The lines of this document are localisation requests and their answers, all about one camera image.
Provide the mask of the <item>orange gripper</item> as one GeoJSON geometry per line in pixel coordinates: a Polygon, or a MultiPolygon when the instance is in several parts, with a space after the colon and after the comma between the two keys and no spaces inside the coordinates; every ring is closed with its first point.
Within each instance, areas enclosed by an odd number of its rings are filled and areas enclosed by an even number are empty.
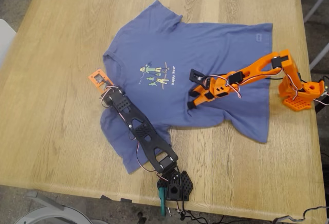
{"type": "Polygon", "coordinates": [[[196,109],[198,105],[204,102],[213,101],[216,98],[221,98],[234,92],[240,99],[240,83],[244,79],[244,74],[241,71],[231,71],[226,74],[211,74],[205,78],[205,83],[208,88],[198,85],[194,89],[189,90],[189,96],[195,97],[194,100],[187,103],[188,109],[196,109]]]}

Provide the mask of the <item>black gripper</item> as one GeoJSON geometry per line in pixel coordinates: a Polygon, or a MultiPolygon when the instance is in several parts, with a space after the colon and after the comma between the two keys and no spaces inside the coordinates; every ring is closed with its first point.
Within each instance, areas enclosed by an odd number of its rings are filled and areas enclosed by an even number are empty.
{"type": "Polygon", "coordinates": [[[108,88],[101,95],[101,104],[105,108],[112,107],[119,113],[130,112],[130,100],[120,88],[108,88]]]}

